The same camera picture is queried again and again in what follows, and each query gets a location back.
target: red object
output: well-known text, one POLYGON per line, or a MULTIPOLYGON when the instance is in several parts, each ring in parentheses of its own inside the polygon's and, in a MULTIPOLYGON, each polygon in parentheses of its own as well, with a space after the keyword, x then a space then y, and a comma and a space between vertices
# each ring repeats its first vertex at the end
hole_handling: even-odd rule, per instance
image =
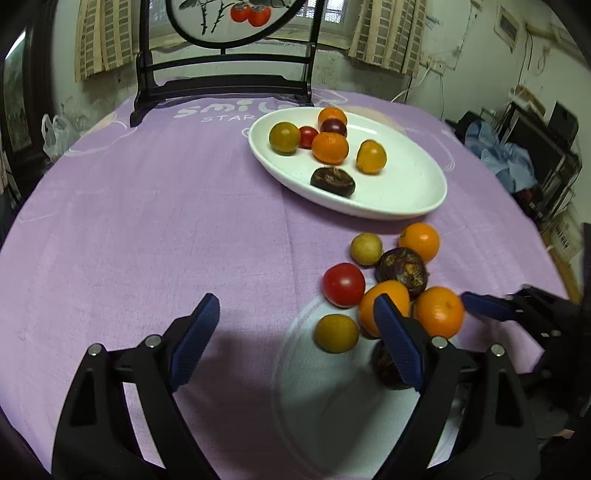
POLYGON ((248 22, 253 27, 262 27, 271 18, 271 8, 263 7, 263 5, 256 5, 250 9, 248 15, 248 22))
POLYGON ((230 17, 232 20, 238 23, 242 23, 248 19, 248 16, 251 13, 251 6, 247 3, 240 2, 239 4, 235 4, 230 9, 230 17))
POLYGON ((311 149, 312 140, 318 135, 318 130, 314 127, 300 127, 300 148, 311 149))
POLYGON ((321 132, 332 132, 347 137, 347 126, 338 118, 328 118, 320 126, 321 132))
POLYGON ((365 277, 352 263, 330 267, 322 277, 322 293, 337 307, 358 305, 365 293, 365 277))

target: beige checkered curtain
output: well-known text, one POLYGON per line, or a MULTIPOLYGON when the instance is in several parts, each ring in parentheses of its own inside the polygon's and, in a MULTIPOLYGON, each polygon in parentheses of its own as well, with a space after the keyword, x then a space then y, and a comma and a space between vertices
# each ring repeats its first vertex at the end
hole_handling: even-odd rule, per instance
POLYGON ((426 0, 363 0, 349 57, 417 76, 426 0))
POLYGON ((132 0, 82 0, 76 27, 75 78, 113 70, 133 60, 132 0))

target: white plastic bag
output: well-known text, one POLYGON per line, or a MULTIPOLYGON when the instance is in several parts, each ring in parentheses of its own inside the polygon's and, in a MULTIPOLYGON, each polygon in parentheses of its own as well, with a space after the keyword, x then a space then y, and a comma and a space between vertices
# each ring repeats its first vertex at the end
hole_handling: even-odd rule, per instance
POLYGON ((53 122, 49 115, 43 115, 41 134, 43 136, 43 151, 52 163, 55 163, 80 138, 72 124, 62 115, 53 117, 53 122))

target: silver screw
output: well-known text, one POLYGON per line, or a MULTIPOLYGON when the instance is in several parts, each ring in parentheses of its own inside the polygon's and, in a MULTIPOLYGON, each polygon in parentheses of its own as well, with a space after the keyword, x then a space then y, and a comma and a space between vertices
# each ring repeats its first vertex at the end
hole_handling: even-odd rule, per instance
POLYGON ((431 339, 431 345, 435 348, 445 348, 447 347, 447 340, 443 337, 433 337, 431 339))
POLYGON ((146 346, 150 348, 154 348, 162 343, 162 337, 160 335, 150 335, 145 340, 146 346))
POLYGON ((502 345, 499 345, 498 343, 495 343, 493 346, 491 346, 491 352, 495 356, 505 355, 505 349, 503 348, 502 345))
POLYGON ((88 354, 92 356, 97 356, 102 349, 103 348, 100 345, 100 343, 93 343, 88 347, 88 354))

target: table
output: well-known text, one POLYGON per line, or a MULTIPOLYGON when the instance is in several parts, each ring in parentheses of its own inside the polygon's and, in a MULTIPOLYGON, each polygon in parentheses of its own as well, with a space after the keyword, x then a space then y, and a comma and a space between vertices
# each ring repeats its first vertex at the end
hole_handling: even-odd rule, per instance
MULTIPOLYGON (((531 283, 564 294, 533 223, 448 127, 360 94, 316 89, 314 101, 394 126, 441 165, 449 194, 426 218, 442 241, 428 266, 430 285, 503 295, 531 283)), ((392 248, 408 221, 341 215, 268 175, 249 150, 248 128, 289 106, 273 98, 175 100, 130 128, 128 100, 57 162, 24 205, 0 253, 0 404, 46 467, 86 348, 136 345, 212 292, 222 306, 218 329, 175 398, 220 477, 367 478, 377 470, 378 454, 359 469, 353 460, 334 463, 334 455, 317 465, 297 451, 278 410, 278 366, 288 338, 321 301, 322 274, 348 260, 351 239, 376 232, 392 248)), ((480 350, 493 339, 518 371, 541 353, 510 323, 467 317, 455 338, 480 350)), ((144 455, 158 462, 137 394, 126 393, 144 455)), ((339 460, 372 456, 368 432, 356 434, 360 446, 336 445, 339 460)), ((314 438, 320 451, 333 440, 314 438)), ((372 441, 387 450, 395 439, 372 441)))

